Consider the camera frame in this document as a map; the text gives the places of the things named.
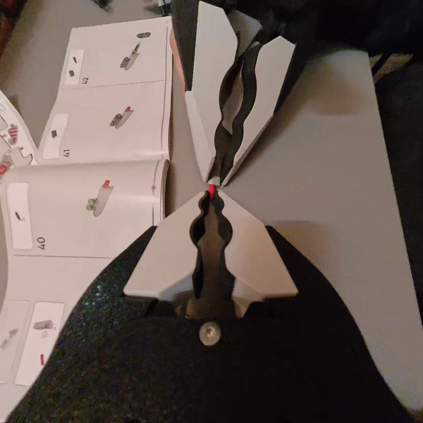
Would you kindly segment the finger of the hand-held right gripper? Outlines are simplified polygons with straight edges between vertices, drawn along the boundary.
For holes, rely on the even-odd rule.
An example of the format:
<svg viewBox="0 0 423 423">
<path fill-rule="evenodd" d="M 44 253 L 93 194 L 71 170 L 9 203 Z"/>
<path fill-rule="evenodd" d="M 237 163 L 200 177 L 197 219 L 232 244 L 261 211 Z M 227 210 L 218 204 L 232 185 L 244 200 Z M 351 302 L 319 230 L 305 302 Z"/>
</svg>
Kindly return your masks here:
<svg viewBox="0 0 423 423">
<path fill-rule="evenodd" d="M 232 120 L 231 140 L 221 166 L 227 185 L 273 118 L 295 44 L 278 36 L 246 51 L 241 68 L 243 96 Z"/>
<path fill-rule="evenodd" d="M 204 181 L 216 158 L 215 133 L 222 119 L 220 88 L 245 42 L 244 14 L 232 10 L 226 15 L 222 8 L 199 2 L 193 80 L 185 100 L 195 157 Z"/>
</svg>

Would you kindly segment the toy sticker sheet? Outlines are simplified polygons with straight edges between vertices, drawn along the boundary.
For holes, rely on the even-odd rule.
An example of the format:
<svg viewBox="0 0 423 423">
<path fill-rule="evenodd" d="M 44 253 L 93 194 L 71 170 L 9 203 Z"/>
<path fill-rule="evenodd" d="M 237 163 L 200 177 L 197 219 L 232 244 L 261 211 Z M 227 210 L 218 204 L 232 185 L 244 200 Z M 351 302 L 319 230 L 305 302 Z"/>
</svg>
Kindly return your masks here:
<svg viewBox="0 0 423 423">
<path fill-rule="evenodd" d="M 34 140 L 9 99 L 0 93 L 0 179 L 16 167 L 37 165 Z"/>
</svg>

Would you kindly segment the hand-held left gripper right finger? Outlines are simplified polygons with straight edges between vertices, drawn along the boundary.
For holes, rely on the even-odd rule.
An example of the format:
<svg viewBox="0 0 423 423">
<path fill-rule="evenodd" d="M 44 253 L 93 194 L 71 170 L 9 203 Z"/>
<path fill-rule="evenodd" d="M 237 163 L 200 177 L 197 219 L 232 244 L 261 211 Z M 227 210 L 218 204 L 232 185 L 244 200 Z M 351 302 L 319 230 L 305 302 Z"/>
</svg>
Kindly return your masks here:
<svg viewBox="0 0 423 423">
<path fill-rule="evenodd" d="M 218 234 L 223 241 L 219 277 L 224 297 L 243 317 L 254 302 L 298 294 L 266 226 L 222 191 L 214 193 Z"/>
</svg>

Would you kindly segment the open instruction booklet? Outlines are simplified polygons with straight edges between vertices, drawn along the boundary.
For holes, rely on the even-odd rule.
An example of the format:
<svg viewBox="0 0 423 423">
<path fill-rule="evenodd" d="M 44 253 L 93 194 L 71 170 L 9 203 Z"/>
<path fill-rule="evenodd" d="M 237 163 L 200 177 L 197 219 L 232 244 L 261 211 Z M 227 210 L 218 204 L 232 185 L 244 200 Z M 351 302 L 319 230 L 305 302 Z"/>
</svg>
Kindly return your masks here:
<svg viewBox="0 0 423 423">
<path fill-rule="evenodd" d="M 1 396 L 33 384 L 87 285 L 164 218 L 171 29 L 73 28 L 38 164 L 1 180 Z"/>
</svg>

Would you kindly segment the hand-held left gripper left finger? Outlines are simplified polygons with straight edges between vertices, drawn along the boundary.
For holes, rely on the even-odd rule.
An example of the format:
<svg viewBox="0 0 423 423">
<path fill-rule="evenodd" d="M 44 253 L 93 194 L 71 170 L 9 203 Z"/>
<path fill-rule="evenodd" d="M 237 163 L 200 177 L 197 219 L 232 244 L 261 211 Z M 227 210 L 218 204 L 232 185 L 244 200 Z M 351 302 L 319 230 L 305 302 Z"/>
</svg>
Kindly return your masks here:
<svg viewBox="0 0 423 423">
<path fill-rule="evenodd" d="M 189 293 L 199 298 L 204 286 L 204 265 L 199 241 L 206 233 L 208 191 L 166 217 L 130 276 L 124 294 L 176 301 Z"/>
</svg>

